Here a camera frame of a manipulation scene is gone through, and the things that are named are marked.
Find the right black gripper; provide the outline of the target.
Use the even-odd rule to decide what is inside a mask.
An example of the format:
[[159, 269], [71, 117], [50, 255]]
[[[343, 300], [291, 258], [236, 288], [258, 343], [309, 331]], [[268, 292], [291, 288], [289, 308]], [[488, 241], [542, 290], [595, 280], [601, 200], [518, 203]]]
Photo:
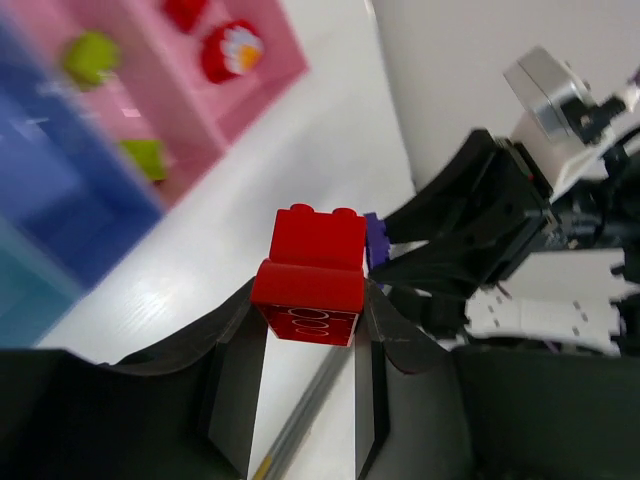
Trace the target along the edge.
[[384, 219], [386, 235], [407, 243], [451, 228], [485, 169], [476, 201], [479, 243], [431, 242], [375, 267], [372, 279], [432, 295], [473, 295], [515, 273], [547, 224], [551, 187], [522, 143], [495, 142], [486, 129], [472, 130], [443, 169]]

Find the red white lego piece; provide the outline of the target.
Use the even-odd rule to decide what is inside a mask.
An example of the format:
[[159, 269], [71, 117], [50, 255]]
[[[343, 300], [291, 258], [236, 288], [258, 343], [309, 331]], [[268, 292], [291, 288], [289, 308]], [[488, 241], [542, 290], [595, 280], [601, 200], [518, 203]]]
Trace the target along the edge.
[[265, 48], [254, 25], [240, 19], [215, 27], [203, 40], [200, 66], [207, 80], [221, 84], [251, 72]]

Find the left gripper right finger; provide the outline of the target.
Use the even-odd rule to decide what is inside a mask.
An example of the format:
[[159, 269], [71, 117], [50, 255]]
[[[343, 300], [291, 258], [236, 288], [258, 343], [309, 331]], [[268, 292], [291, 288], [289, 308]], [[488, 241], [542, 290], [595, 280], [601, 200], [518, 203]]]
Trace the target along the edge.
[[355, 338], [360, 479], [635, 479], [633, 357], [446, 350], [373, 282]]

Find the blue lego brick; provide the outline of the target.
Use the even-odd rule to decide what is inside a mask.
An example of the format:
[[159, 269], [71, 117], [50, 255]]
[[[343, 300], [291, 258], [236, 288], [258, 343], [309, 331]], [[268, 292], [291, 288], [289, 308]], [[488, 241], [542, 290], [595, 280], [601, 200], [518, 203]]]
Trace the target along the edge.
[[385, 222], [375, 212], [364, 215], [366, 220], [366, 262], [367, 270], [384, 265], [390, 260], [391, 245], [386, 236]]

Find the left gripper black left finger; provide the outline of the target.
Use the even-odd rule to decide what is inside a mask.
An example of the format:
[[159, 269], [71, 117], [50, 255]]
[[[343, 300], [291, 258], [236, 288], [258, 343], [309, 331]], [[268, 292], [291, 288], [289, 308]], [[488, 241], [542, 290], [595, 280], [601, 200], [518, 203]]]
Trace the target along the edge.
[[244, 285], [115, 364], [1, 353], [5, 479], [244, 479], [267, 328]]

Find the yellow green lego block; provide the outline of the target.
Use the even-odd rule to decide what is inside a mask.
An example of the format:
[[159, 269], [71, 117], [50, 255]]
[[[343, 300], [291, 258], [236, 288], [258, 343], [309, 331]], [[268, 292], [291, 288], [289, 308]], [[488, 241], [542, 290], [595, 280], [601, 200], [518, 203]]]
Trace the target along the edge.
[[79, 90], [88, 91], [103, 85], [120, 60], [121, 48], [110, 36], [86, 30], [67, 45], [60, 64]]

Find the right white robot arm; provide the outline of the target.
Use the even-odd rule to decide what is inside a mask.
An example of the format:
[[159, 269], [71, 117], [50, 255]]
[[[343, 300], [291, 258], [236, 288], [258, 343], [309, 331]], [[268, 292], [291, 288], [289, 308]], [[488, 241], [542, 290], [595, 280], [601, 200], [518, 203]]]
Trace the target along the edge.
[[602, 179], [560, 199], [523, 145], [473, 130], [385, 218], [368, 214], [370, 277], [438, 340], [554, 352], [639, 352], [639, 156], [630, 137]]

